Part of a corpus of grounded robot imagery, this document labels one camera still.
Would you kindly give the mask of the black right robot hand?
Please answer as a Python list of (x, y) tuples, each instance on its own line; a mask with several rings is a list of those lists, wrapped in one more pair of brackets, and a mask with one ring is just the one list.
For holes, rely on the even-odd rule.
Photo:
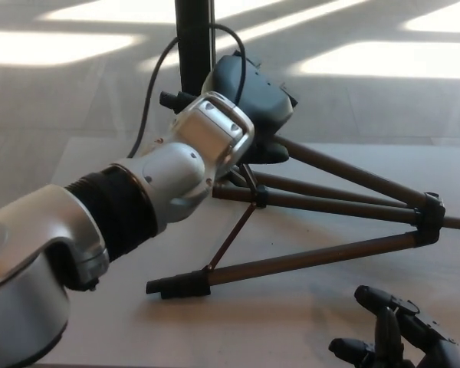
[[(356, 302), (376, 316), (374, 342), (335, 338), (334, 356), (355, 367), (460, 367), (460, 345), (410, 300), (360, 285)], [(418, 364), (404, 357), (406, 340), (424, 353)]]

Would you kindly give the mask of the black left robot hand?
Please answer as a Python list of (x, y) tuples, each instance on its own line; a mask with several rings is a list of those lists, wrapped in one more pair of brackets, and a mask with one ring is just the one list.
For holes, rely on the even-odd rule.
[[(222, 56), (206, 77), (202, 91), (215, 91), (233, 101), (241, 74), (239, 51)], [(247, 164), (278, 164), (289, 159), (288, 150), (274, 141), (275, 134), (289, 121), (297, 99), (279, 85), (273, 84), (251, 61), (246, 61), (246, 75), (238, 107), (252, 121), (255, 137), (241, 158)]]

